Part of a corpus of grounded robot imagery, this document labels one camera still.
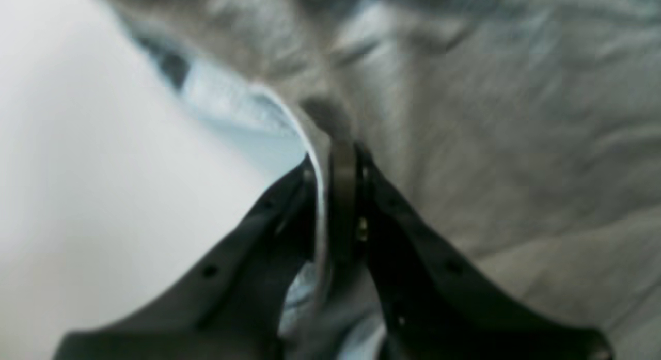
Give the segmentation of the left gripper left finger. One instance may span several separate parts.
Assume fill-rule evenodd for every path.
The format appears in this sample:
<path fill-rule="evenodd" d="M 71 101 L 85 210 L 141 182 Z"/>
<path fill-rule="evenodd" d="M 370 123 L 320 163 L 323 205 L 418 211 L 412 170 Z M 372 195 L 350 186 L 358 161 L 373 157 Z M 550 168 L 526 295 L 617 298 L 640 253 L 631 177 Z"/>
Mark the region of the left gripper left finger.
<path fill-rule="evenodd" d="M 55 358 L 283 358 L 279 320 L 312 256 L 315 189 L 305 158 L 161 296 L 114 324 L 69 333 Z"/>

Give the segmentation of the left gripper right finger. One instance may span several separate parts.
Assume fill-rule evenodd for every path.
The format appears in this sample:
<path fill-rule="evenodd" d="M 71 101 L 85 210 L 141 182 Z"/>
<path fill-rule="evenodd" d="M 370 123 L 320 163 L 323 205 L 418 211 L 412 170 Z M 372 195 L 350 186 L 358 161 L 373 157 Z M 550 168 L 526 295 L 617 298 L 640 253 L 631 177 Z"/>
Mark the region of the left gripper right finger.
<path fill-rule="evenodd" d="M 560 324 L 486 278 L 432 230 L 368 153 L 329 155 L 328 258 L 334 277 L 364 265 L 389 359 L 613 359 L 602 332 Z"/>

